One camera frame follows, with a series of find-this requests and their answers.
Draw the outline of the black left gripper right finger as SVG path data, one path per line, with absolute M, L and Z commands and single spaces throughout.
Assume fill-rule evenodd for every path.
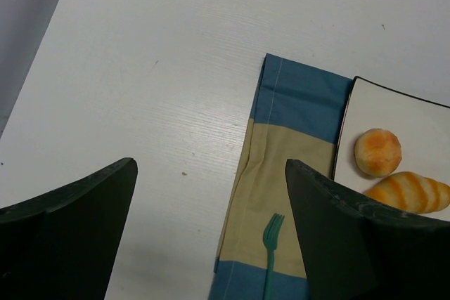
M 285 166 L 313 299 L 448 299 L 449 223 L 401 211 Z

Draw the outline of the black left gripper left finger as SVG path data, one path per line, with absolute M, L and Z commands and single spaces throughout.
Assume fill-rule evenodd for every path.
M 104 299 L 136 179 L 122 158 L 1 209 L 1 298 Z

